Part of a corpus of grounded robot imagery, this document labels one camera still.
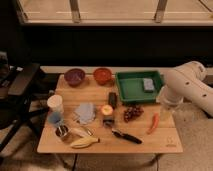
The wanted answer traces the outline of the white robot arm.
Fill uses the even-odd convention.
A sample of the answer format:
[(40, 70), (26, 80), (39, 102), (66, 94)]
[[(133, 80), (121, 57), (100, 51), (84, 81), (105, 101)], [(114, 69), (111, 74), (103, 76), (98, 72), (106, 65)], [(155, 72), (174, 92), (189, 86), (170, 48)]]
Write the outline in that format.
[(164, 86), (156, 100), (165, 108), (177, 107), (186, 98), (213, 117), (213, 88), (203, 82), (206, 68), (191, 61), (164, 73)]

